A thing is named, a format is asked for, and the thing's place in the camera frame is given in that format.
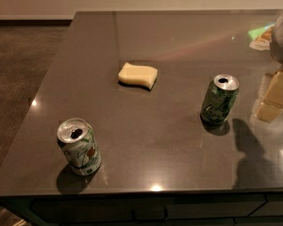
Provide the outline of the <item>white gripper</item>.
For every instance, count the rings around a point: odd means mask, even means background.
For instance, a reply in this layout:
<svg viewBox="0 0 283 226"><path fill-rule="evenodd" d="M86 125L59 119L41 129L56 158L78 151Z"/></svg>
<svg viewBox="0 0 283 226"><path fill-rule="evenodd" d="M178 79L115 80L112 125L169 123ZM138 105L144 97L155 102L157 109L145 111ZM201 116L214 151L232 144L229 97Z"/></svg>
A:
<svg viewBox="0 0 283 226"><path fill-rule="evenodd" d="M270 42L271 56L283 64L283 13L275 22ZM274 121L283 112L283 71L276 72L264 93L255 116L261 121Z"/></svg>

